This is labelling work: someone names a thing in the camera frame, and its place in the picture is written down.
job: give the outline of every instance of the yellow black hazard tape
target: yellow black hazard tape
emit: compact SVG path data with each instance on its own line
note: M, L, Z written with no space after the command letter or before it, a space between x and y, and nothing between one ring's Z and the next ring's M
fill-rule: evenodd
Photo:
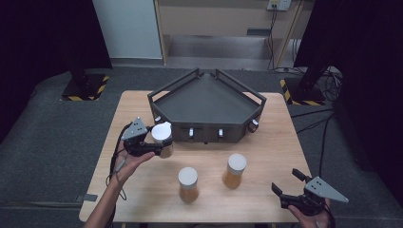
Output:
M109 76L105 76L100 87L98 88L98 92L95 96L63 96L61 97L61 101L73 101L73 102L81 102L81 101L96 101L101 97L102 92L105 89L107 80L109 80Z
M288 90L287 84L285 84L285 81L281 80L279 83L281 84L282 91L284 92L285 102L288 105L326 105L326 103L322 101L294 101L291 97L290 91Z

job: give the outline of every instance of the human hand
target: human hand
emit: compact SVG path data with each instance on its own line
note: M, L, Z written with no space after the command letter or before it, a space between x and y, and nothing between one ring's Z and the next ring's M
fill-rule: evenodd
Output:
M119 181L124 184L128 178L136 171L137 167L143 162L147 162L155 156L154 152L148 152L146 154L141 155L141 157L134 157L128 155L127 151L125 151L124 143L121 141L118 146L118 151L121 151L118 154L115 162L115 169L121 164L121 162L125 159L125 163L122 168L119 170L118 175Z
M326 204L328 207L330 206L329 199L326 199ZM329 225L329 215L326 211L322 211L316 216L307 217L293 205L289 205L288 210L298 219L302 228L324 228Z

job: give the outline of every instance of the orange liquid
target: orange liquid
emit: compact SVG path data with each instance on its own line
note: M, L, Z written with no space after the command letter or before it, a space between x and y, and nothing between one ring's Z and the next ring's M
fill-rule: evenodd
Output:
M236 189L240 186L241 177L242 175L234 175L230 171L226 170L222 176L222 181L227 187Z
M180 188L179 196L184 202L192 202L199 196L199 190L197 187L191 189Z

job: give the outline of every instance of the wooden table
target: wooden table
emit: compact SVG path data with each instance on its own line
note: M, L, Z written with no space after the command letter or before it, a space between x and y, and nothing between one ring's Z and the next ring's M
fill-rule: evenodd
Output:
M80 220L86 221L106 189L110 158L124 125L137 117L153 125L147 94L126 91L117 107L88 193L96 202L85 201ZM174 142L174 154L143 163L125 184L127 200L118 199L117 222L296 222L288 210L280 208L271 190L274 182L284 194L302 194L303 183L293 168L310 175L287 106L278 93L261 93L267 102L255 133L247 133L238 143ZM151 134L145 139L152 143ZM221 176L228 157L240 153L247 166L238 189L223 185ZM178 173L194 167L199 174L200 195L186 204L179 197Z

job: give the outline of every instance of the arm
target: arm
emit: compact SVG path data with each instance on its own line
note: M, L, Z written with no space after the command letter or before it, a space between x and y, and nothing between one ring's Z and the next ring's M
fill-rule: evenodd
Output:
M121 142L118 151L123 148L124 146ZM154 155L154 152L149 152L139 158L136 158L133 156L127 156L127 152L125 150L119 154L115 167L117 167L126 157L125 164L117 174L114 174L110 178L109 185L86 221L86 224L84 225L85 228L106 226L106 223L113 212L113 208L115 207L115 203L118 200L119 193L121 192L127 179L134 173L141 163L150 160L152 157L154 157Z

